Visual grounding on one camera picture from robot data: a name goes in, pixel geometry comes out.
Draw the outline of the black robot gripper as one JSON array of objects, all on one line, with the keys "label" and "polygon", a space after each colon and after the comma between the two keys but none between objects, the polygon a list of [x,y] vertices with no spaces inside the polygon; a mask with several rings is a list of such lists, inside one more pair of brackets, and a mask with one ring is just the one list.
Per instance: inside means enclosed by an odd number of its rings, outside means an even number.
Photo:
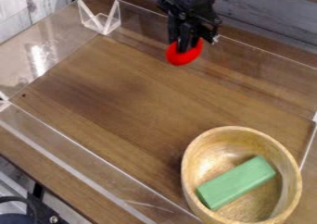
[{"label": "black robot gripper", "polygon": [[211,44],[219,37],[223,20],[213,5],[217,0],[158,0],[169,16],[169,43],[177,43],[177,52],[184,54],[204,38]]}]

